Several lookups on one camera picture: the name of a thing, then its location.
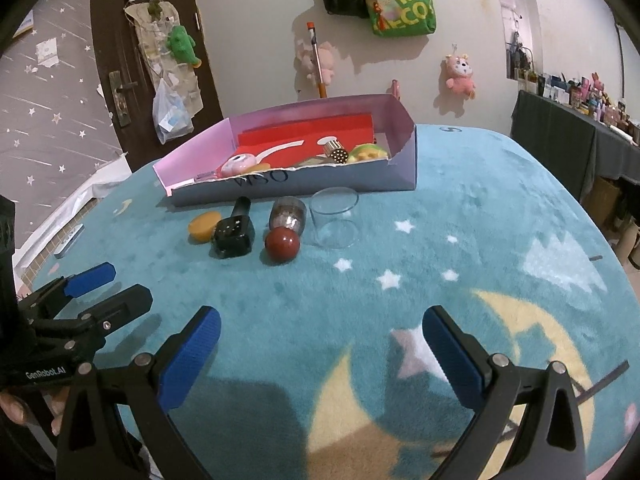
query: pink box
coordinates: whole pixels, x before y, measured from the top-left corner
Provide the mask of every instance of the pink box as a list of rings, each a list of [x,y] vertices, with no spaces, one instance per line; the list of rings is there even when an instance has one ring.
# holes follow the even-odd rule
[[[269,170],[224,180],[195,182],[220,167],[238,147],[238,134],[252,128],[323,117],[371,114],[376,134],[385,134],[389,160]],[[229,202],[239,196],[273,198],[307,195],[333,186],[358,192],[415,189],[415,124],[402,103],[389,94],[315,99],[229,117],[207,128],[154,164],[175,206]]]

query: wooden door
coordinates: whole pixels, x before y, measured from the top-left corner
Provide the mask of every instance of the wooden door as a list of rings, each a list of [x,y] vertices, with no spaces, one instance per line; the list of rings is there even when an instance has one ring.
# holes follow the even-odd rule
[[[136,171],[152,160],[160,158],[177,146],[191,139],[212,124],[222,120],[218,94],[209,68],[204,48],[195,0],[165,0],[174,5],[180,14],[180,24],[195,40],[195,54],[202,65],[195,69],[204,108],[193,117],[194,131],[188,136],[160,144],[152,118],[153,98],[156,94],[138,48],[136,31],[124,13],[127,0],[91,0],[91,23],[94,38],[95,60],[100,84],[109,111],[113,114],[113,126],[131,171]],[[120,126],[111,94],[109,72],[119,70],[123,83],[138,82],[123,92],[131,123]]]

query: human hand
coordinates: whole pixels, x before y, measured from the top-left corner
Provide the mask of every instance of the human hand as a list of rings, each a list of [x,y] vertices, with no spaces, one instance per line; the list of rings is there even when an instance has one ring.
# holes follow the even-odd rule
[[[51,402],[49,407],[54,416],[51,423],[51,432],[57,436],[62,426],[62,415],[65,411],[66,399],[69,396],[69,387],[65,386],[55,393],[52,392],[50,396]],[[29,412],[20,399],[17,399],[7,392],[0,392],[0,408],[2,408],[9,420],[15,424],[22,426],[27,423]]]

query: blue gripper pad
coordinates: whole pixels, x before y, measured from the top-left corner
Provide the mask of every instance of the blue gripper pad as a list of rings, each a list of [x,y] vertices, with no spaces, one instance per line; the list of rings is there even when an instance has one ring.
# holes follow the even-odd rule
[[[482,375],[433,307],[424,313],[422,334],[460,404],[478,411],[484,404]]]
[[[104,262],[103,264],[95,266],[93,269],[70,276],[65,286],[65,296],[79,298],[99,286],[112,282],[115,277],[115,267],[109,262]]]
[[[218,343],[221,330],[220,314],[210,307],[158,377],[158,404],[163,412],[182,405]]]

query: remote control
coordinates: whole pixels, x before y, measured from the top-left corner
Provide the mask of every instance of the remote control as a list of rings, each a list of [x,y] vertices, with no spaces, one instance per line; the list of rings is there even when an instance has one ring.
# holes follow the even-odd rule
[[[56,258],[63,258],[66,252],[71,248],[71,246],[78,240],[80,233],[84,231],[84,225],[78,224],[71,232],[66,236],[64,240],[60,242],[60,245],[56,247],[56,250],[53,251],[53,255]]]

